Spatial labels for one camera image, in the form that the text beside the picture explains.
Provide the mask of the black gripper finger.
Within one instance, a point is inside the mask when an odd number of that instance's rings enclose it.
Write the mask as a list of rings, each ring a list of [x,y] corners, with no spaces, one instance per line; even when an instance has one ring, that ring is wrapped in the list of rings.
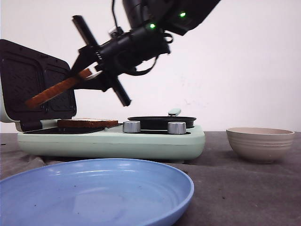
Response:
[[[79,82],[73,87],[73,89],[91,89],[106,92],[111,88],[104,72],[97,72],[95,74],[92,74],[92,78],[90,79],[80,78],[79,75],[76,75],[74,73],[72,73],[71,76],[79,79]]]
[[[79,55],[71,68],[69,76],[76,76],[79,74],[79,72],[88,68],[93,63],[98,62],[99,57],[97,55],[96,47],[82,47],[79,49]]]

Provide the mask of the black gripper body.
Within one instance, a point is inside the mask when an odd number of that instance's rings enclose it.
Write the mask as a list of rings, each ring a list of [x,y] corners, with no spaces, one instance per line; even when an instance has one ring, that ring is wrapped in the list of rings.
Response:
[[[123,73],[132,76],[145,75],[151,69],[138,71],[136,69],[138,65],[151,58],[158,59],[161,54],[170,53],[170,42],[166,40],[170,34],[152,23],[118,34],[99,45],[82,16],[73,16],[72,21],[83,38],[85,47],[97,48],[99,62],[96,63],[95,69],[97,72],[105,73],[111,88],[124,106],[129,106],[131,99],[118,76]]]

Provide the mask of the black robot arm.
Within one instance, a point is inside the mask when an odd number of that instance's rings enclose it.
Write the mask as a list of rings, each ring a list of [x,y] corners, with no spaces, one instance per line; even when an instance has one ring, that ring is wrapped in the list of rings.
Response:
[[[96,63],[98,75],[81,79],[73,89],[97,89],[105,92],[112,88],[121,103],[128,106],[130,98],[118,80],[121,74],[142,76],[151,71],[136,67],[161,54],[169,54],[167,41],[172,34],[185,35],[195,29],[218,5],[217,0],[125,0],[123,6],[131,29],[123,32],[116,26],[111,39],[99,45],[83,16],[73,16],[73,23],[86,45],[79,49],[70,76]]]

